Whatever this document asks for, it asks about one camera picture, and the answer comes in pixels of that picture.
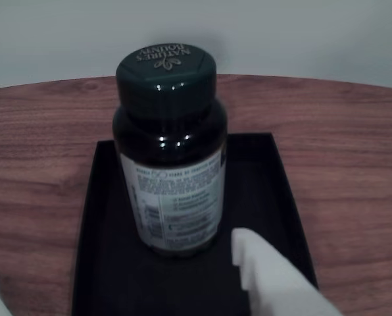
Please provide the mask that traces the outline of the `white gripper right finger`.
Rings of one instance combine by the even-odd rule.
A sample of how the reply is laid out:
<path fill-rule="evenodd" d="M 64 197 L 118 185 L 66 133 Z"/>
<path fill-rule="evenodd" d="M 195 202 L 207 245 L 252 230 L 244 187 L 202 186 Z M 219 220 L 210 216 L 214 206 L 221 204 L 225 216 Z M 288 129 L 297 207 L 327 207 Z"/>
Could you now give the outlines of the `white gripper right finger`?
<path fill-rule="evenodd" d="M 232 230 L 232 263 L 251 315 L 340 315 L 272 244 L 248 228 Z"/>

